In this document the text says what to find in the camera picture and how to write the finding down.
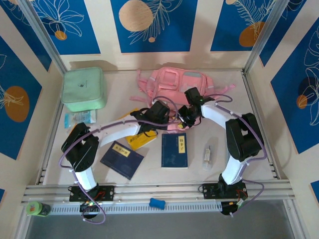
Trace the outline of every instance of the gray floor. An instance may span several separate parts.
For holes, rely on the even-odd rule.
[[[234,218],[221,213],[107,215],[103,225],[79,215],[33,217],[27,239],[292,239],[282,201],[252,202]]]

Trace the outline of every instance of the beige circle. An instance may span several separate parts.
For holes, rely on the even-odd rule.
[[[13,3],[14,5],[18,5],[18,2],[16,0],[8,0],[10,3]]]
[[[151,9],[141,0],[129,0],[120,9],[120,22],[128,31],[143,31],[153,22]]]
[[[237,0],[226,0],[228,5],[234,4],[235,2],[237,2]]]

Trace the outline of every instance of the blue foam cylinder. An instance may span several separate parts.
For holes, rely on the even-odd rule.
[[[164,208],[165,208],[165,201],[162,201],[162,200],[157,200],[157,199],[155,199],[155,198],[151,198],[150,199],[150,204],[149,204],[149,206],[150,207],[153,207],[153,208],[159,208],[159,209],[162,209],[162,210],[164,210]]]

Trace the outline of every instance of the yellow tag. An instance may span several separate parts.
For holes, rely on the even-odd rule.
[[[127,149],[119,146],[117,143],[114,144],[113,150],[117,151],[118,153],[120,153],[121,155],[128,157],[130,155],[131,152],[129,152]]]
[[[178,137],[178,153],[185,153],[185,136]]]

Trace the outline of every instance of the mint green case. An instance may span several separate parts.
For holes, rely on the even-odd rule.
[[[90,67],[65,73],[61,101],[71,112],[103,108],[106,95],[102,69]]]

